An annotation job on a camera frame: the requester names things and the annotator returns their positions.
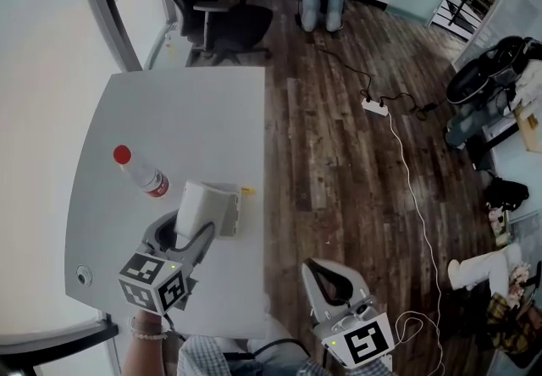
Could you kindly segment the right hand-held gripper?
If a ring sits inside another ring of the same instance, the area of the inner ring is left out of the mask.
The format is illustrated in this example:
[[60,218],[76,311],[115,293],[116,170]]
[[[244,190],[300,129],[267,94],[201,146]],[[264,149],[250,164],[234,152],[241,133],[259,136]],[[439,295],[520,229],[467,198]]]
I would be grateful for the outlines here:
[[[307,258],[301,276],[318,322],[313,333],[343,368],[359,368],[394,350],[387,314],[377,311],[376,297],[368,296],[359,272],[338,262]],[[334,316],[334,307],[341,306],[349,307]]]

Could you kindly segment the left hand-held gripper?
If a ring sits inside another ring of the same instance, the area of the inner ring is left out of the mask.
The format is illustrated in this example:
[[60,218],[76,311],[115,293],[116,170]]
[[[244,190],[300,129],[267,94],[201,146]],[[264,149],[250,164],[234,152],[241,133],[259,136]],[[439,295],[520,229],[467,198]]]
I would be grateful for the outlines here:
[[177,213],[166,213],[147,227],[141,243],[150,252],[136,252],[119,272],[126,301],[159,316],[174,308],[185,309],[196,286],[191,274],[215,237],[215,224],[208,222],[185,246],[178,248]]

